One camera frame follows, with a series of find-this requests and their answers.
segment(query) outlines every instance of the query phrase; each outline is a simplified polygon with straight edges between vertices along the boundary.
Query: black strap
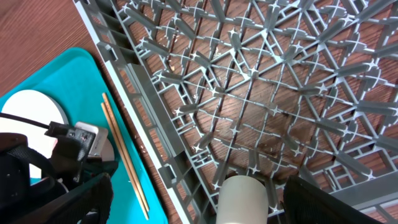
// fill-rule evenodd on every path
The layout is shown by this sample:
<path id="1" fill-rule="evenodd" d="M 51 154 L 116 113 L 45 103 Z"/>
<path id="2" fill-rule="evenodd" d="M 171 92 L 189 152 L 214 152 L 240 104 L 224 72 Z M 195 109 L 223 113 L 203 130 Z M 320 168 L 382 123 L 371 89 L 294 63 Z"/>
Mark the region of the black strap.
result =
<path id="1" fill-rule="evenodd" d="M 12 115 L 12 114 L 0 113 L 0 118 L 13 119 L 15 121 L 24 122 L 24 123 L 27 123 L 27 124 L 31 124 L 31 125 L 34 125 L 34 126 L 38 126 L 38 127 L 44 128 L 44 129 L 48 129 L 50 127 L 47 124 L 43 124 L 43 123 L 40 123 L 40 122 L 37 122 L 37 121 L 33 121 L 31 119 L 22 118 L 20 116 L 15 116 L 15 115 Z"/>
<path id="2" fill-rule="evenodd" d="M 55 170 L 50 161 L 36 150 L 25 145 L 19 145 L 14 149 L 8 150 L 6 153 L 28 164 L 35 165 L 50 178 L 56 179 Z"/>

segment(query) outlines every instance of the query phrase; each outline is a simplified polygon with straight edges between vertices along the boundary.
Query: gray plastic rack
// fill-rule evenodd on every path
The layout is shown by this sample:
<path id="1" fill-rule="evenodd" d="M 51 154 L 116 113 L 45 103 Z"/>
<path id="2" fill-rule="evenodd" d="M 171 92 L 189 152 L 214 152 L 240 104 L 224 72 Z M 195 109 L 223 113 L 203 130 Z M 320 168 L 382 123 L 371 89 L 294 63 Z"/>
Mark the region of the gray plastic rack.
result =
<path id="1" fill-rule="evenodd" d="M 213 223 L 236 174 L 270 216 L 290 174 L 357 209 L 398 198 L 396 0 L 74 3 L 184 223 Z"/>

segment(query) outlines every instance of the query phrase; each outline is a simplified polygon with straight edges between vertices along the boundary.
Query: black fabric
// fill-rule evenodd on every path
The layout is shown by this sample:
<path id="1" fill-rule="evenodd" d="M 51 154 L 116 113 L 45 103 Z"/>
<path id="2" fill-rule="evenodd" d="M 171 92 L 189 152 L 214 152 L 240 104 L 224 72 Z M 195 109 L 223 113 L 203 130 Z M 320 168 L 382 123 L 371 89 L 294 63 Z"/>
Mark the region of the black fabric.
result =
<path id="1" fill-rule="evenodd" d="M 296 176 L 286 183 L 284 207 L 289 224 L 380 224 Z"/>
<path id="2" fill-rule="evenodd" d="M 12 223 L 70 224 L 81 220 L 87 224 L 105 224 L 109 218 L 112 199 L 113 190 L 110 176 L 107 173 L 102 173 Z M 97 215 L 86 217 L 93 211 Z"/>
<path id="3" fill-rule="evenodd" d="M 6 153 L 28 164 L 33 164 L 44 171 L 49 177 L 53 179 L 56 178 L 54 168 L 50 161 L 36 150 L 20 145 L 14 149 L 8 150 Z"/>
<path id="4" fill-rule="evenodd" d="M 29 165 L 6 153 L 0 154 L 0 213 L 21 201 L 29 191 Z"/>

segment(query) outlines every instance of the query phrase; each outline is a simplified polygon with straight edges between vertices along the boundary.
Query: chopstick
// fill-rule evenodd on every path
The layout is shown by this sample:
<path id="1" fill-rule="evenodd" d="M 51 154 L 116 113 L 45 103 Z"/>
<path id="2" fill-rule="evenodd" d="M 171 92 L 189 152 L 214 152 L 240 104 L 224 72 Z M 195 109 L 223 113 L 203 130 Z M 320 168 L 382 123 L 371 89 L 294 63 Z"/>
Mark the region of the chopstick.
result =
<path id="1" fill-rule="evenodd" d="M 146 220 L 148 220 L 149 217 L 148 217 L 147 211 L 149 210 L 149 208 L 147 209 L 147 206 L 144 205 L 144 198 L 142 198 L 142 196 L 141 196 L 141 194 L 139 192 L 138 186 L 141 187 L 141 185 L 140 185 L 140 183 L 138 181 L 138 178 L 137 178 L 137 181 L 134 178 L 134 174 L 135 174 L 136 177 L 137 177 L 137 174 L 135 173 L 135 170 L 134 170 L 134 167 L 132 166 L 131 160 L 128 157 L 128 152 L 127 152 L 126 145 L 124 145 L 123 140 L 122 141 L 119 140 L 119 137 L 118 137 L 118 132 L 120 133 L 120 130 L 118 129 L 119 126 L 118 126 L 117 123 L 115 124 L 113 122 L 113 120 L 111 119 L 112 118 L 112 116 L 110 115 L 111 113 L 112 113 L 113 118 L 114 118 L 113 111 L 109 112 L 104 103 L 101 104 L 101 107 L 102 107 L 102 110 L 104 111 L 104 115 L 105 115 L 106 120 L 107 120 L 107 122 L 109 124 L 109 127 L 111 129 L 112 135 L 113 135 L 114 140 L 116 142 L 116 147 L 117 147 L 117 149 L 118 149 L 118 151 L 120 153 L 120 156 L 122 158 L 123 164 L 126 167 L 127 174 L 128 174 L 128 176 L 130 178 L 130 182 L 131 182 L 131 185 L 132 185 L 132 187 L 134 189 L 134 192 L 136 193 L 139 205 L 141 206 L 142 212 L 144 213 L 144 216 L 145 216 Z"/>
<path id="2" fill-rule="evenodd" d="M 111 107 L 111 103 L 109 102 L 109 99 L 108 99 L 108 96 L 106 96 L 106 93 L 103 93 L 103 94 L 102 94 L 102 97 L 104 98 L 104 102 L 105 102 L 105 105 L 106 105 L 106 109 L 108 110 L 108 113 L 109 113 L 109 115 L 111 116 L 111 121 L 112 121 L 112 123 L 113 123 L 113 126 L 115 127 L 116 136 L 117 136 L 118 139 L 119 139 L 120 145 L 121 145 L 121 147 L 122 147 L 123 154 L 124 154 L 124 156 L 125 156 L 126 159 L 127 159 L 128 168 L 130 169 L 131 174 L 132 174 L 132 177 L 134 178 L 134 181 L 136 182 L 136 185 L 137 185 L 137 188 L 138 188 L 138 192 L 139 192 L 139 194 L 140 194 L 140 196 L 141 196 L 141 198 L 142 198 L 142 201 L 144 202 L 145 209 L 146 209 L 147 211 L 149 211 L 149 206 L 148 206 L 147 200 L 146 200 L 146 198 L 145 198 L 144 191 L 143 191 L 143 189 L 142 189 L 142 187 L 141 187 L 141 184 L 140 184 L 140 182 L 139 182 L 139 179 L 138 179 L 136 170 L 134 169 L 134 166 L 132 165 L 129 152 L 128 152 L 127 147 L 126 147 L 126 145 L 125 145 L 125 143 L 124 143 L 122 134 L 121 134 L 120 129 L 119 129 L 118 122 L 116 121 L 116 118 L 115 118 L 115 116 L 114 116 L 114 113 L 113 113 L 113 110 L 112 110 L 112 107 Z"/>

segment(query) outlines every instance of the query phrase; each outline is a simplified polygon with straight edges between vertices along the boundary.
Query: white cup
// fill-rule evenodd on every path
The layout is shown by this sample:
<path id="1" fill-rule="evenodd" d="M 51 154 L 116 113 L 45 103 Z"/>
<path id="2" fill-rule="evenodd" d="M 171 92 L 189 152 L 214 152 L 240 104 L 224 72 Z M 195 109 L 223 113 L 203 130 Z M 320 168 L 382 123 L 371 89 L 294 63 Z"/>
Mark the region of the white cup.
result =
<path id="1" fill-rule="evenodd" d="M 267 190 L 258 180 L 237 175 L 224 181 L 216 224 L 265 224 L 267 219 Z"/>

